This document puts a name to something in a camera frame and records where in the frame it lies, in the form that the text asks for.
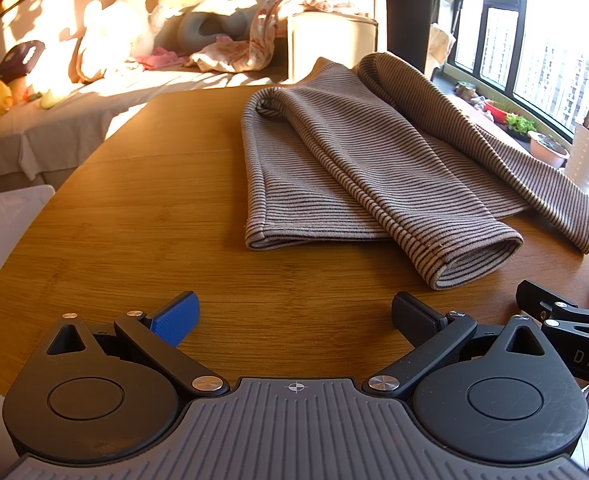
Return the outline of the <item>black cap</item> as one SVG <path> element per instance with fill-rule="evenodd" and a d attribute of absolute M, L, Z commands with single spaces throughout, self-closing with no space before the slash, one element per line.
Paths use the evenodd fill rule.
<path fill-rule="evenodd" d="M 9 84 L 10 81 L 31 73 L 44 50 L 45 44 L 40 40 L 16 44 L 0 62 L 0 80 Z"/>

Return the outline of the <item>pink floral blanket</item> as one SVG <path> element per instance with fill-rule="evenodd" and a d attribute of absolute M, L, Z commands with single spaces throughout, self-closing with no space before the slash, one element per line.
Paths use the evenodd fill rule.
<path fill-rule="evenodd" d="M 272 62 L 279 24 L 290 16 L 304 11 L 367 16 L 370 10 L 370 0 L 264 0 L 247 40 L 216 39 L 189 55 L 185 66 L 201 72 L 257 72 Z"/>

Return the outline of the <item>pink white bowl planter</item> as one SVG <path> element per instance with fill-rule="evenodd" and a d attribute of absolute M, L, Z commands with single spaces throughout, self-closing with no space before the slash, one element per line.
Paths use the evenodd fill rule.
<path fill-rule="evenodd" d="M 561 168 L 570 157 L 562 144 L 537 131 L 529 132 L 529 151 L 535 158 L 553 168 Z"/>

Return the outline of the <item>beige sofa with cover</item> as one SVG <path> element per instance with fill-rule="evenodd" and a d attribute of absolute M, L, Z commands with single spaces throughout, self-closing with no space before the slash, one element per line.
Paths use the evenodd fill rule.
<path fill-rule="evenodd" d="M 45 50 L 34 70 L 11 81 L 14 106 L 0 116 L 0 192 L 48 184 L 59 188 L 138 107 L 162 93 L 292 80 L 305 58 L 352 64 L 375 51 L 382 6 L 367 16 L 320 11 L 294 14 L 279 24 L 270 65 L 257 72 L 201 72 L 186 67 L 177 30 L 192 10 L 244 12 L 252 21 L 264 0 L 147 0 L 168 18 L 154 40 L 184 56 L 183 65 L 145 70 L 134 58 L 93 82 L 76 73 L 84 10 L 93 0 L 22 0 L 0 17 L 0 62 L 16 44 L 40 40 Z M 99 0 L 110 6 L 114 0 Z"/>

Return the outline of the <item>grey neck pillow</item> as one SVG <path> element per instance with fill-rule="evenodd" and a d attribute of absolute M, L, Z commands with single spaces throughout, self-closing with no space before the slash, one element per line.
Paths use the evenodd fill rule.
<path fill-rule="evenodd" d="M 241 10 L 211 10 L 187 12 L 177 30 L 177 44 L 180 51 L 192 54 L 209 44 L 214 44 L 218 37 L 226 36 L 231 40 L 244 40 L 249 37 L 251 21 Z"/>

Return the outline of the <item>red plant pot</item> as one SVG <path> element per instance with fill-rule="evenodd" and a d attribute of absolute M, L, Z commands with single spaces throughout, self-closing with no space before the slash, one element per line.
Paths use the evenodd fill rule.
<path fill-rule="evenodd" d="M 507 124 L 508 113 L 505 110 L 503 110 L 497 103 L 495 103 L 494 101 L 486 101 L 484 105 L 485 110 L 489 114 L 491 114 L 494 122 L 497 122 L 497 124 L 500 125 Z"/>

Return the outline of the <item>green leafy small plant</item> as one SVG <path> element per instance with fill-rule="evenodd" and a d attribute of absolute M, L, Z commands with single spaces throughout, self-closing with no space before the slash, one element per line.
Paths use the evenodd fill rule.
<path fill-rule="evenodd" d="M 518 114 L 508 113 L 506 115 L 507 132 L 515 139 L 529 142 L 531 132 L 536 131 L 536 124 L 533 120 Z"/>

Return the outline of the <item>pink cloth on sofa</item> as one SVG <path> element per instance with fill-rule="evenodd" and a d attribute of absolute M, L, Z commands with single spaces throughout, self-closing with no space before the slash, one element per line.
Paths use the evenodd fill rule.
<path fill-rule="evenodd" d="M 144 66 L 145 70 L 160 70 L 161 68 L 183 65 L 186 58 L 179 56 L 174 51 L 155 47 L 151 54 L 135 56 L 135 61 Z"/>

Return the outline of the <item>striped grey knit garment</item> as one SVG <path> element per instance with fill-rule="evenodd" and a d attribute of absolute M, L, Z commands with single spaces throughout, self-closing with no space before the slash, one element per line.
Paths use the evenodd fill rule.
<path fill-rule="evenodd" d="M 298 84 L 255 93 L 241 126 L 252 249 L 390 238 L 444 290 L 517 252 L 507 219 L 530 209 L 589 252 L 589 196 L 393 54 L 319 61 Z"/>

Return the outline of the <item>white plush toy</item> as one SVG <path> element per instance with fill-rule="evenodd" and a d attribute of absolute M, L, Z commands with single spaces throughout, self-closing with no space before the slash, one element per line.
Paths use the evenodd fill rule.
<path fill-rule="evenodd" d="M 78 44 L 76 73 L 93 82 L 137 56 L 150 55 L 154 40 L 168 18 L 162 3 L 151 12 L 147 0 L 114 0 L 105 8 L 99 0 L 84 10 L 85 32 Z"/>

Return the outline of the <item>white ribbed plant pot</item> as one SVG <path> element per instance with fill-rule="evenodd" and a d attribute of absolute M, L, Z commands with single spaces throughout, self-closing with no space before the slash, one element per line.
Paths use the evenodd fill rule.
<path fill-rule="evenodd" d="M 589 130 L 582 124 L 575 125 L 573 144 L 564 174 L 589 196 Z"/>

